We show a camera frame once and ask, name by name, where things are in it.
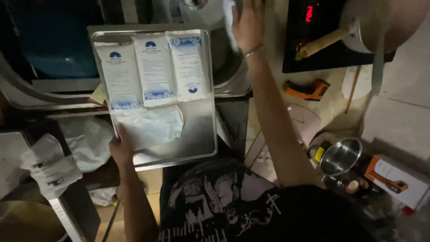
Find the small metal bowl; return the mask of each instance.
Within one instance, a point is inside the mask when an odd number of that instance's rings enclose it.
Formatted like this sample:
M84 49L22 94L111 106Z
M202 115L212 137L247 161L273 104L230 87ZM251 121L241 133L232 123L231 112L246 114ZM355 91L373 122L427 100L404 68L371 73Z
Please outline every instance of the small metal bowl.
M331 177L343 174L356 165L362 152L363 144L358 139L340 140L322 155L321 170Z

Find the bangle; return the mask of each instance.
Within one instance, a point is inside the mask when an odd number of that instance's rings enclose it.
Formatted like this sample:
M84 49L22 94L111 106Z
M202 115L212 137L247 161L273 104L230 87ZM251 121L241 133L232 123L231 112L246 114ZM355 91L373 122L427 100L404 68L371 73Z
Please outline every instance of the bangle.
M243 54L243 56L246 58L246 57L248 57L248 56L252 56L253 54L255 54L256 52L258 52L258 51L260 51L260 50L262 50L262 49L264 49L264 47L263 46L258 46L257 48L254 48L254 49L252 49L252 50L250 50L250 51L247 51L247 52L245 52L244 54Z

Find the stainless steel tray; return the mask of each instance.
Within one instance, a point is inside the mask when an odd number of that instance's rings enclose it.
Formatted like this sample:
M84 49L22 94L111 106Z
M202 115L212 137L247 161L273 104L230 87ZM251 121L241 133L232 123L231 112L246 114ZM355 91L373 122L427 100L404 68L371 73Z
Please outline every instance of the stainless steel tray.
M100 79L105 84L101 61L94 48L94 42L127 43L131 36L139 33L155 33L190 29L203 30L203 46L208 58L208 82L211 93L206 99L179 102L177 105L184 116L184 128L181 138L158 146L142 149L133 158L136 171L149 170L184 164L190 160L214 156L217 152L217 133L215 128L215 101L212 80L210 38L208 31L201 25L166 24L166 25L100 25L88 26L95 62Z

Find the black t-shirt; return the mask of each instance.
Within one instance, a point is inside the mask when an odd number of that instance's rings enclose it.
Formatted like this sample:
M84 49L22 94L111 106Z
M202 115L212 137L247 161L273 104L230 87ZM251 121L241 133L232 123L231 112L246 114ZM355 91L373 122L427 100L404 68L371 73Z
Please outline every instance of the black t-shirt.
M158 241L371 241L336 194L281 189L235 161L194 167L164 202Z

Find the cardboard box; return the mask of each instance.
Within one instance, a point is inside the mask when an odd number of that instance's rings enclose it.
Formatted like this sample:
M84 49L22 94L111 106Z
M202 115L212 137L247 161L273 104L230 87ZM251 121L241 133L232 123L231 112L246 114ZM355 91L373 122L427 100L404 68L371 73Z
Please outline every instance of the cardboard box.
M373 156L364 176L412 209L427 203L430 179L390 157Z

